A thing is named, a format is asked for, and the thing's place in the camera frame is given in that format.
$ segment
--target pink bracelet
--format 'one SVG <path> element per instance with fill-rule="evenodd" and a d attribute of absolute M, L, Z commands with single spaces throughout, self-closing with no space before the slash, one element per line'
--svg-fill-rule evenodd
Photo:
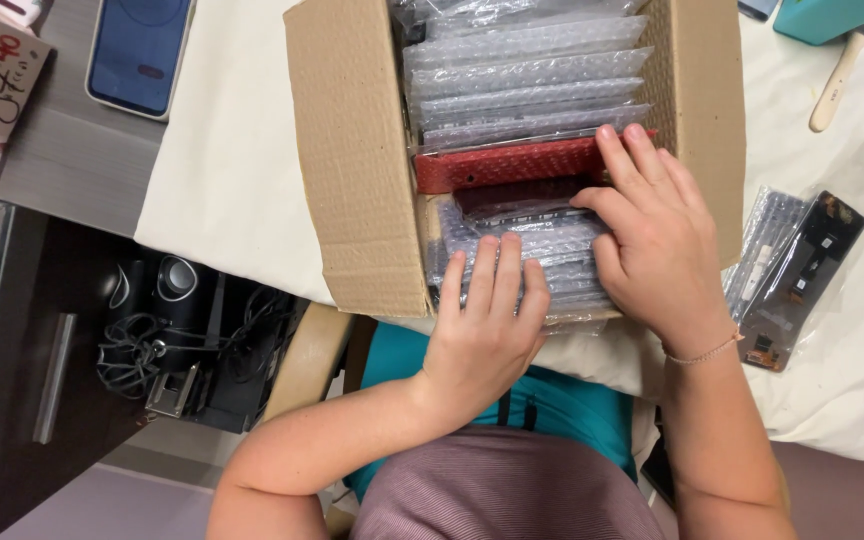
<path fill-rule="evenodd" d="M 735 333 L 732 335 L 731 338 L 728 338 L 728 341 L 726 341 L 722 345 L 719 345 L 715 349 L 712 349 L 712 350 L 706 352 L 705 354 L 699 356 L 698 358 L 695 358 L 692 360 L 679 360 L 677 357 L 675 357 L 671 353 L 669 353 L 668 347 L 666 347 L 665 343 L 662 343 L 662 350 L 665 352 L 665 357 L 667 360 L 675 362 L 679 365 L 690 366 L 693 364 L 702 363 L 702 362 L 714 359 L 715 357 L 718 357 L 719 353 L 728 349 L 733 343 L 738 343 L 739 341 L 742 341 L 743 339 L 745 339 L 745 336 L 742 335 L 741 333 L 739 333 L 739 328 L 738 328 L 738 326 L 736 326 L 735 327 Z"/>

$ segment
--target smartphone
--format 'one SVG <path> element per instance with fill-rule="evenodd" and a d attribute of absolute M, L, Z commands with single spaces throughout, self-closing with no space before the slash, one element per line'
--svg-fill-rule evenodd
<path fill-rule="evenodd" d="M 85 92 L 115 109 L 167 120 L 194 10 L 195 0 L 102 0 Z"/>

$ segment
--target left hand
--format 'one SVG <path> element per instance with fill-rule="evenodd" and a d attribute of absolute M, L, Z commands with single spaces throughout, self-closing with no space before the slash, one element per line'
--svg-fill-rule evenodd
<path fill-rule="evenodd" d="M 425 362 L 411 380 L 414 399 L 445 433 L 472 422 L 525 374 L 545 342 L 550 294 L 535 259 L 524 264 L 525 295 L 516 314 L 522 283 L 522 239 L 507 232 L 496 268 L 499 240 L 479 240 L 472 279 L 459 303 L 466 254 L 448 262 Z"/>

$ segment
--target fingernail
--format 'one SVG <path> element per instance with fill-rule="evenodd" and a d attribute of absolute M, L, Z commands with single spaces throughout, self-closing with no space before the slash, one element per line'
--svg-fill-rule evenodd
<path fill-rule="evenodd" d="M 603 141 L 608 141 L 611 139 L 616 139 L 618 135 L 616 134 L 616 129 L 606 124 L 599 129 L 595 129 L 595 137 L 602 138 Z"/>
<path fill-rule="evenodd" d="M 632 124 L 627 129 L 625 129 L 625 137 L 631 139 L 632 141 L 641 141 L 645 139 L 645 129 L 642 129 L 642 126 L 639 124 Z"/>

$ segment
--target drawer handle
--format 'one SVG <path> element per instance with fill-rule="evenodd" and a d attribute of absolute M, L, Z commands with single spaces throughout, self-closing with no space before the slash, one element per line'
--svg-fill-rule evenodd
<path fill-rule="evenodd" d="M 31 436 L 33 442 L 49 444 L 52 440 L 56 416 L 59 414 L 59 399 L 63 394 L 63 382 L 66 380 L 69 353 L 72 349 L 72 336 L 75 335 L 75 323 L 78 318 L 79 316 L 73 313 L 58 314 L 58 328 L 55 329 L 55 339 L 52 342 L 49 370 L 45 375 L 42 399 L 38 403 L 35 431 Z"/>

